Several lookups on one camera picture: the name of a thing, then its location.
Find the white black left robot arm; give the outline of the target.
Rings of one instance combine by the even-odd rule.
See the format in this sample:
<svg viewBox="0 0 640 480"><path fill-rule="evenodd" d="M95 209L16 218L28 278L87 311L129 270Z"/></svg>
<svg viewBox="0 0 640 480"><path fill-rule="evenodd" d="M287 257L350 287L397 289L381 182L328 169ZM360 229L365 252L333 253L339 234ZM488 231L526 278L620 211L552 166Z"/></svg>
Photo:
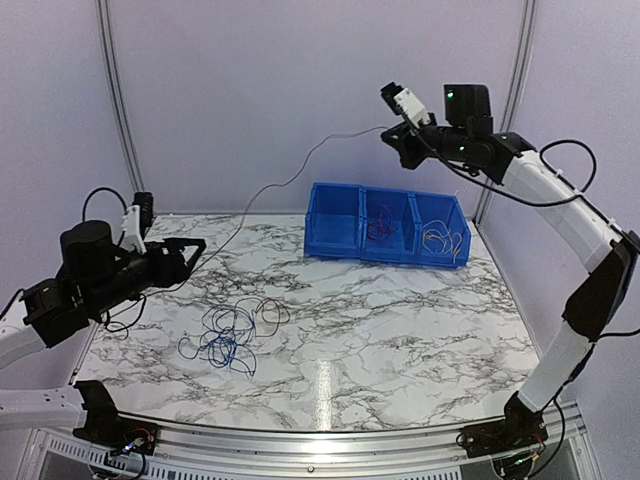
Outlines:
<svg viewBox="0 0 640 480"><path fill-rule="evenodd" d="M101 220L77 224L60 236L62 265L53 278L18 290L21 314L1 313L1 364L4 367L52 348L100 323L105 314L149 288L168 288L189 279L205 250L202 239L167 238L134 247L114 243ZM94 434L106 445L125 438L126 423L106 387L79 381L48 390L2 390L4 430L72 427Z"/></svg>

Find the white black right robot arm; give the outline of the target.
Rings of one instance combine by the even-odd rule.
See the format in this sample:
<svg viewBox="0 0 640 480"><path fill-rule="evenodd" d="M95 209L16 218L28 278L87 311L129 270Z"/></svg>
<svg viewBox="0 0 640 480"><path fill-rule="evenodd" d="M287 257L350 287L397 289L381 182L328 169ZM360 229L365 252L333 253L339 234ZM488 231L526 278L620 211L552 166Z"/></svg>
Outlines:
<svg viewBox="0 0 640 480"><path fill-rule="evenodd" d="M589 359L621 305L639 257L639 238L623 231L519 134L494 129L489 91L484 85L444 88L445 118L432 112L409 89L394 82L381 97L400 117L382 141L414 170L434 158L461 178L489 179L487 190L534 208L566 242L586 269L586 280L569 297L560 329L529 378L507 402L495 438L515 448L534 431L534 419Z"/></svg>

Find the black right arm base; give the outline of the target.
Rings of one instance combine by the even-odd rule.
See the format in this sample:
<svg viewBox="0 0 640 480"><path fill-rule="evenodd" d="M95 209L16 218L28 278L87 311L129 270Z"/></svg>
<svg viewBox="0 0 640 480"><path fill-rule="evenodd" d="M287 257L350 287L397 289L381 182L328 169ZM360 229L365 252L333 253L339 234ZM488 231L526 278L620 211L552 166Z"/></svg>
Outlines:
<svg viewBox="0 0 640 480"><path fill-rule="evenodd" d="M502 419L463 427L456 444L469 458L476 458L540 445L547 439L542 411L530 410L514 393L504 406Z"/></svg>

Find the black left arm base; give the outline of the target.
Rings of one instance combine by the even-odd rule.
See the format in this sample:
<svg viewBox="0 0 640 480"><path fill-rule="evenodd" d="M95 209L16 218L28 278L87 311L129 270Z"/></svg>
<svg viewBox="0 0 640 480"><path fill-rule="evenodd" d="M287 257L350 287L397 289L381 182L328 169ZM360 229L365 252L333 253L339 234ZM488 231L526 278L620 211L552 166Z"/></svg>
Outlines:
<svg viewBox="0 0 640 480"><path fill-rule="evenodd" d="M142 443L135 444L132 450L144 455L154 453L159 433L156 423L125 418L100 381L78 381L74 388L81 395L85 414L81 425L72 430L74 437L119 451L141 440Z"/></svg>

